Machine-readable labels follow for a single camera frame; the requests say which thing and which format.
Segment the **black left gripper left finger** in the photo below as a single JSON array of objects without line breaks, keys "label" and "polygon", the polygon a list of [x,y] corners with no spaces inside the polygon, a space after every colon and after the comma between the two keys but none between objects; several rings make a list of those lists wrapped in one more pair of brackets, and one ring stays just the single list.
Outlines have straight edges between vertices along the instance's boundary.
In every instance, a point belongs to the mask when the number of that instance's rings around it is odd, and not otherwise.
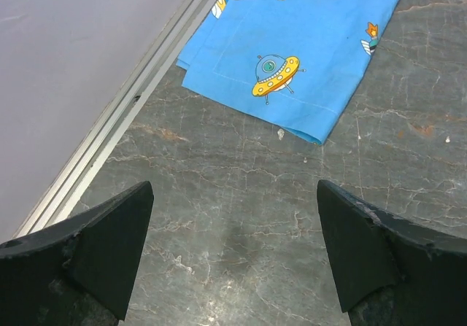
[{"label": "black left gripper left finger", "polygon": [[117,325],[126,317],[153,210],[140,182],[1,244],[2,325]]}]

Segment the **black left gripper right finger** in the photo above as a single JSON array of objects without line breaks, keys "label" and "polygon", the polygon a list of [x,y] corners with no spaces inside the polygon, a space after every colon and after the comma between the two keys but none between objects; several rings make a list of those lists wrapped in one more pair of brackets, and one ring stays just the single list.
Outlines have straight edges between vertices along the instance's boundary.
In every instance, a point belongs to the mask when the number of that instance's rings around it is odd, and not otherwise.
[{"label": "black left gripper right finger", "polygon": [[328,180],[317,204],[352,325],[465,325],[466,240],[374,206]]}]

